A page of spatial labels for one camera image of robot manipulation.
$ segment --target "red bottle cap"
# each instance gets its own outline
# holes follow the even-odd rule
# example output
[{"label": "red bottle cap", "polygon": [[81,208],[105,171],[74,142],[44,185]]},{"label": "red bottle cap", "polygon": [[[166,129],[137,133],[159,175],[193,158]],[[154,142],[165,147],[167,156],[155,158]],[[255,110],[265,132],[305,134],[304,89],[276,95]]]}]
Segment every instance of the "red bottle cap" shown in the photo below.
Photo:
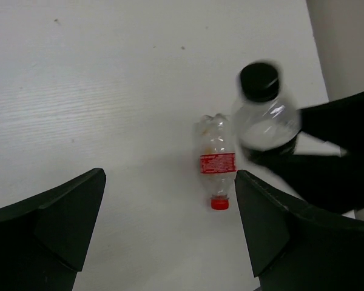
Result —
[{"label": "red bottle cap", "polygon": [[229,200],[228,199],[219,199],[212,198],[211,206],[214,210],[226,210],[229,208]]}]

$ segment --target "red label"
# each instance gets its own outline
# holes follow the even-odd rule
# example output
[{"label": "red label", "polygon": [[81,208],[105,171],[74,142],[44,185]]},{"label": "red label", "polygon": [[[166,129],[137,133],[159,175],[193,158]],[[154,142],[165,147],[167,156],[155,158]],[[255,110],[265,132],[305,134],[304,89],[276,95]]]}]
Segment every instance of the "red label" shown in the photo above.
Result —
[{"label": "red label", "polygon": [[202,174],[236,172],[235,153],[214,153],[201,156]]}]

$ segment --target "plastic bottle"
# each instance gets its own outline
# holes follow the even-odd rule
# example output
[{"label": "plastic bottle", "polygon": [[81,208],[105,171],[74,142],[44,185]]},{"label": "plastic bottle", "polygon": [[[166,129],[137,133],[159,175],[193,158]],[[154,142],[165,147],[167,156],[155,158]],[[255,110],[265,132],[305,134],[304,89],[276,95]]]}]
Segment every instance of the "plastic bottle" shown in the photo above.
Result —
[{"label": "plastic bottle", "polygon": [[205,115],[198,126],[203,184],[215,210],[229,208],[228,191],[236,176],[231,125],[222,114]]},{"label": "plastic bottle", "polygon": [[246,66],[239,76],[242,107],[233,125],[244,155],[258,161],[266,154],[293,154],[301,129],[292,96],[280,84],[277,68],[268,62]]}]

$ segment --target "small bottle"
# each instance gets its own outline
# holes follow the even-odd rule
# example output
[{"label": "small bottle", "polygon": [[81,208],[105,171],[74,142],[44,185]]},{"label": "small bottle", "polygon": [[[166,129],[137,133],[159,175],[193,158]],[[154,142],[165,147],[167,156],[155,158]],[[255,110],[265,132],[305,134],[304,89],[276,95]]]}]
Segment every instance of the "small bottle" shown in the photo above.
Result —
[{"label": "small bottle", "polygon": [[228,191],[236,177],[232,131],[222,114],[205,115],[198,126],[200,167],[203,184],[215,210],[229,208]]},{"label": "small bottle", "polygon": [[291,155],[301,129],[293,98],[280,84],[277,68],[255,62],[240,72],[242,107],[233,125],[247,159],[258,163],[261,155]]}]

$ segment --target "bottle with black cap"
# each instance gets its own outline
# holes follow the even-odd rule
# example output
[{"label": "bottle with black cap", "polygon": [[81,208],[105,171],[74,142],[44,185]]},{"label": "bottle with black cap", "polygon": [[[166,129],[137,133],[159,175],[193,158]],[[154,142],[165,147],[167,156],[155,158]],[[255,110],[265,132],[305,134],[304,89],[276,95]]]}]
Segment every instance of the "bottle with black cap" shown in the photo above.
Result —
[{"label": "bottle with black cap", "polygon": [[254,62],[240,72],[243,105],[234,127],[244,155],[255,162],[261,155],[293,154],[301,128],[291,95],[269,62]]}]

